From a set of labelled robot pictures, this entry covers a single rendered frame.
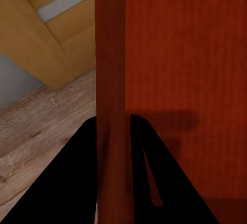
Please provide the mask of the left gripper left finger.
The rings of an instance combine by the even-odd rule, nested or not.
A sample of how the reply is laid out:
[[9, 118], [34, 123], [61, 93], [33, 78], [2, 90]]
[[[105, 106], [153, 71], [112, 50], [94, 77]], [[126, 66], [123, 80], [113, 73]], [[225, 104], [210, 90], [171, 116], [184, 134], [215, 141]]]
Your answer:
[[94, 224], [97, 123], [87, 119], [0, 224]]

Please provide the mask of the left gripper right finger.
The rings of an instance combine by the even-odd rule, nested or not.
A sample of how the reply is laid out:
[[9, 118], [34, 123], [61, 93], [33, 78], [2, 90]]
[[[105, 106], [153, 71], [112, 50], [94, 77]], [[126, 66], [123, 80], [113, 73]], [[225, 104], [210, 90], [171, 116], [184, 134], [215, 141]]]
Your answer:
[[[130, 117], [135, 224], [219, 224], [152, 125]], [[144, 152], [163, 207], [152, 203]]]

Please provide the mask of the storage box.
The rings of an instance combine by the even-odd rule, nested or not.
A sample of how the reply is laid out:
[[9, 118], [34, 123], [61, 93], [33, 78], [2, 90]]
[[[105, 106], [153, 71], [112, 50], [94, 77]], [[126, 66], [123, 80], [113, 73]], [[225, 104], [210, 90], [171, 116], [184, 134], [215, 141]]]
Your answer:
[[98, 224], [135, 224], [132, 114], [219, 224], [247, 224], [247, 0], [95, 0], [95, 41]]

